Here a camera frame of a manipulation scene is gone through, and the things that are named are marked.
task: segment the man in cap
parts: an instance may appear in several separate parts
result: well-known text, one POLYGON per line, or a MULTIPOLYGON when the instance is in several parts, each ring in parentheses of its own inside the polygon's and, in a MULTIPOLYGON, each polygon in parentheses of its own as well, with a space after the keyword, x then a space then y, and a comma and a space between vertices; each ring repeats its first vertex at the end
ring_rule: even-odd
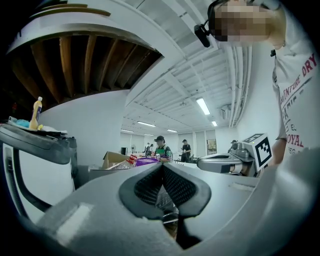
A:
POLYGON ((156 154, 159 154, 160 161, 162 163, 172 162, 172 152, 171 149, 166 145, 165 138, 163 136, 158 136, 154 141, 156 142, 157 147, 152 155, 154 156, 156 154))
POLYGON ((191 152, 191 147, 188 144, 188 141, 186 139, 184 139, 182 141, 183 146, 182 146, 182 156, 181 156, 181 162, 183 163, 189 163, 189 157, 190 157, 190 152, 191 152))

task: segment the white t-shirt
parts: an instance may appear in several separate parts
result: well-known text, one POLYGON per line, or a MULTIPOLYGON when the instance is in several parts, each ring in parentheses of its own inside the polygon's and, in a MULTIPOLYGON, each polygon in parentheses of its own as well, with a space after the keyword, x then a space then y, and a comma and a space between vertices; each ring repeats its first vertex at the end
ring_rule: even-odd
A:
POLYGON ((286 138, 286 158, 320 147, 320 59, 299 21, 284 12, 285 46, 276 50, 272 78, 283 120, 278 138, 286 138))

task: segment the pipe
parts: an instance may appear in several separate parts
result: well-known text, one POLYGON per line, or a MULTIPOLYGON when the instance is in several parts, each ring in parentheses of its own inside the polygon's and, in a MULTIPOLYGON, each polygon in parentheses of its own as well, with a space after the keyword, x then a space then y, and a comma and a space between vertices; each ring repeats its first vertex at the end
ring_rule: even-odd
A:
POLYGON ((244 82, 244 57, 243 57, 242 47, 238 46, 235 48, 235 50, 236 50, 237 61, 238 61, 239 84, 238 84, 238 96, 236 99, 235 111, 234 111, 234 116, 232 118, 231 127, 234 126, 234 123, 235 123, 235 120, 237 117, 237 113, 238 113, 240 102, 241 102, 242 87, 243 87, 243 82, 244 82))
POLYGON ((248 70, 248 73, 247 73, 247 79, 246 79, 246 86, 245 86, 245 97, 244 97, 244 102, 243 102, 243 106, 242 106, 242 111, 240 113, 240 116, 239 116, 239 119, 237 121, 236 124, 239 123, 239 121, 241 120, 242 118, 242 114, 244 113, 244 109, 245 109, 245 106, 246 106, 246 102, 247 102, 247 97, 248 97, 248 91, 249 91, 249 83, 250 83, 250 78, 251 78, 251 69, 252 69, 252 46, 249 46, 248 48, 248 64, 247 64, 247 70, 248 70))
POLYGON ((232 46, 227 46, 225 48, 227 60, 229 63, 229 73, 230 73, 230 79, 231 79, 231 91, 232 91, 232 101, 231 101, 231 113, 230 113, 230 119, 229 119, 229 128, 231 127, 231 122, 234 116, 235 111, 235 100, 236 100, 236 68, 235 68, 235 60, 234 55, 232 51, 232 46))

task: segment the person in black shirt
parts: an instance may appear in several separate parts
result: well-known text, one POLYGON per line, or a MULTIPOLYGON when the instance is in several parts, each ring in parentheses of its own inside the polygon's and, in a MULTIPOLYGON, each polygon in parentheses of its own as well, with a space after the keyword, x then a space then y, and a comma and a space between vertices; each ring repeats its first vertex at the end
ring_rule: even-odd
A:
POLYGON ((182 153, 182 156, 181 156, 181 162, 189 163, 191 147, 188 144, 188 141, 186 139, 184 139, 182 142, 183 142, 183 146, 182 146, 183 153, 182 153))

